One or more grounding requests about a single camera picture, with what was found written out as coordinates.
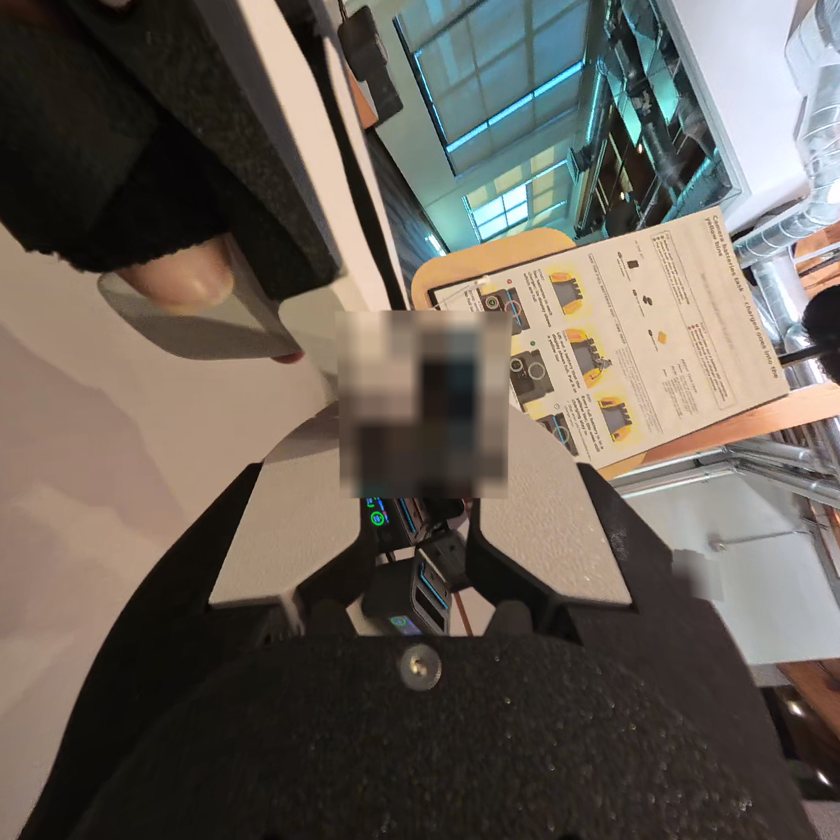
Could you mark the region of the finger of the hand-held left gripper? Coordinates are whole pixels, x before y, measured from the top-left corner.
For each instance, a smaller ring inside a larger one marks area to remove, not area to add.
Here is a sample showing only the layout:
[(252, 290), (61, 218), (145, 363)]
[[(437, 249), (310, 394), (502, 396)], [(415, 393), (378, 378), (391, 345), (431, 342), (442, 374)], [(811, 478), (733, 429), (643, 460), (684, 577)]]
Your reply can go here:
[(163, 351), (193, 361), (279, 359), (302, 349), (231, 235), (224, 237), (233, 274), (230, 295), (196, 313), (166, 311), (115, 273), (98, 279), (101, 297), (135, 332)]

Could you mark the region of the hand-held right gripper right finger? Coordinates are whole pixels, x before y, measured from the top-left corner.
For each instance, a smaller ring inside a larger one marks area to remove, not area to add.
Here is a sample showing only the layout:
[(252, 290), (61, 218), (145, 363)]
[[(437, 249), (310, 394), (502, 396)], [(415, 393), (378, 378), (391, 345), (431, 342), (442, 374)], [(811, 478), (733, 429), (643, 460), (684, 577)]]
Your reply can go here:
[(573, 607), (627, 610), (632, 596), (580, 465), (545, 429), (507, 410), (507, 478), (473, 500), (467, 576), (488, 603), (524, 604), (548, 629)]

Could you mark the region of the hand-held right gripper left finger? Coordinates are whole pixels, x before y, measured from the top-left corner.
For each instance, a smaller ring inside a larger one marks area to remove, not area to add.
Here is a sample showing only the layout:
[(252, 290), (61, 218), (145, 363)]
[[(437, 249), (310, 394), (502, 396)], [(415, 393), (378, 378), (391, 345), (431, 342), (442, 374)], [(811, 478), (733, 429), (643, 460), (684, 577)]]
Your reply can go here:
[(364, 501), (341, 486), (339, 432), (333, 403), (264, 459), (208, 598), (212, 608), (281, 606), (301, 631), (317, 604), (361, 601), (379, 550)]

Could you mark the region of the black battery charger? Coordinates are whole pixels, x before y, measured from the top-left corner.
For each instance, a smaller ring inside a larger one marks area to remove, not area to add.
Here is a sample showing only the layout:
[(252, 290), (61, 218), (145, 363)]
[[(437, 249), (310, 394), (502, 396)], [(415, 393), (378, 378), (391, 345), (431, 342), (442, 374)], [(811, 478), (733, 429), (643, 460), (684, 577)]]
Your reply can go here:
[(360, 499), (362, 522), (372, 527), (381, 553), (437, 539), (466, 514), (462, 499), (420, 497)]
[(360, 609), (385, 634), (450, 635), (464, 552), (454, 532), (384, 551)]

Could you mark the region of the person's left hand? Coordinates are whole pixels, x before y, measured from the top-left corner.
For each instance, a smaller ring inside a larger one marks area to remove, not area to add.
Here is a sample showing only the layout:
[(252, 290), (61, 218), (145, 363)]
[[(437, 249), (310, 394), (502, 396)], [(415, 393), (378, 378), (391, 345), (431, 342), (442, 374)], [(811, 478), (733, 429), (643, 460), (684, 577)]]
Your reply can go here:
[(179, 313), (215, 307), (231, 295), (235, 286), (223, 237), (119, 269), (117, 274), (158, 307)]

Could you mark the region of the black power adapter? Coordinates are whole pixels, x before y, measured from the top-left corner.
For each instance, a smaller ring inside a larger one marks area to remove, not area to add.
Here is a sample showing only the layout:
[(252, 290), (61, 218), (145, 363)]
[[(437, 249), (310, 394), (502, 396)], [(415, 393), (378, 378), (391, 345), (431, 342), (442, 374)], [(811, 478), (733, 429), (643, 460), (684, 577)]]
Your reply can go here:
[(388, 69), (388, 54), (368, 6), (349, 14), (344, 3), (339, 2), (339, 10), (339, 41), (356, 80), (367, 86), (376, 114), (373, 126), (378, 128), (403, 110), (403, 101)]

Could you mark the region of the printed instruction sheet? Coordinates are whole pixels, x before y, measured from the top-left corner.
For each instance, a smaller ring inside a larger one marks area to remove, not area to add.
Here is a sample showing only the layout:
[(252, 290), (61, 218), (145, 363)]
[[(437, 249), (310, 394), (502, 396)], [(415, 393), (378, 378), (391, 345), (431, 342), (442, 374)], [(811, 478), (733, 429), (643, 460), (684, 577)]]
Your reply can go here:
[(719, 206), (429, 299), (510, 313), (510, 403), (597, 469), (791, 391)]

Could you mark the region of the silver air duct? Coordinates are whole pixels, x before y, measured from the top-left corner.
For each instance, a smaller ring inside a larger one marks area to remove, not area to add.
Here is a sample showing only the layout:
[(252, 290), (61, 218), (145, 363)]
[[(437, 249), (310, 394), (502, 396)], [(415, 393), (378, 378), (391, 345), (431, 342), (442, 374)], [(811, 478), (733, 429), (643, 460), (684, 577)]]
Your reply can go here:
[[(779, 256), (838, 222), (839, 217), (839, 2), (817, 1), (792, 31), (785, 58), (804, 105), (796, 147), (808, 181), (798, 204), (740, 237), (734, 252), (755, 279), (775, 272)], [(838, 375), (838, 286), (826, 288), (794, 317), (785, 334), (799, 332), (806, 345), (780, 356), (785, 368), (815, 362), (830, 382)]]

